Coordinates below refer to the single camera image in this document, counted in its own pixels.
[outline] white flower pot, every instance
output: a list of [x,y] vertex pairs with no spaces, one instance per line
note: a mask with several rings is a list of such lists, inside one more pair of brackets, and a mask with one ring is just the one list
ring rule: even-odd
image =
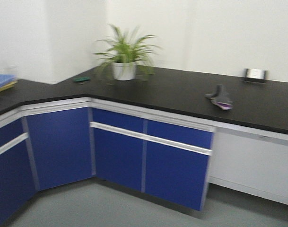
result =
[[131,80],[135,78],[136,64],[112,63],[113,77],[116,80]]

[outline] black countertop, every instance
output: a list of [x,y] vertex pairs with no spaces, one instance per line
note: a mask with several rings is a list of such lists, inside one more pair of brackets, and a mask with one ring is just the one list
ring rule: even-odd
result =
[[[93,70],[82,85],[72,78],[55,85],[19,80],[0,92],[0,115],[21,105],[78,97],[100,98],[219,122],[288,134],[288,83],[243,82],[240,77],[156,68],[148,81],[98,80]],[[206,99],[217,84],[223,84],[233,100],[233,109],[223,111]]]

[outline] floor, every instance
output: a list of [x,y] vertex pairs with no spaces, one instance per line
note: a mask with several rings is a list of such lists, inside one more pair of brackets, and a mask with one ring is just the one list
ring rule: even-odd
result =
[[288,206],[210,184],[198,212],[92,178],[39,192],[2,227],[288,227]]

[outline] green leaves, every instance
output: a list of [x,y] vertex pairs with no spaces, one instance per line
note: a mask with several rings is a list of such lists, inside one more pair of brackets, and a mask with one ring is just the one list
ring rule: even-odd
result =
[[151,74],[152,70],[150,68],[152,68],[153,61],[150,54],[155,53],[153,48],[159,47],[153,44],[145,44],[145,42],[148,39],[155,38],[155,35],[145,35],[135,39],[139,27],[136,27],[131,35],[129,35],[128,31],[122,33],[119,27],[114,25],[110,26],[114,33],[113,38],[98,40],[110,46],[105,52],[95,53],[95,55],[102,56],[99,58],[102,60],[102,63],[98,67],[98,72],[102,73],[112,62],[137,63],[140,61],[141,65],[145,66],[140,67],[140,69],[143,69],[145,74]]

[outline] blue tray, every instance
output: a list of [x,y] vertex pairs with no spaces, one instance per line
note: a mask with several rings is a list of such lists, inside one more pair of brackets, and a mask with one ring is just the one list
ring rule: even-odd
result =
[[14,81],[16,78],[14,75],[8,75],[8,74],[0,74],[0,87],[3,87],[4,85]]

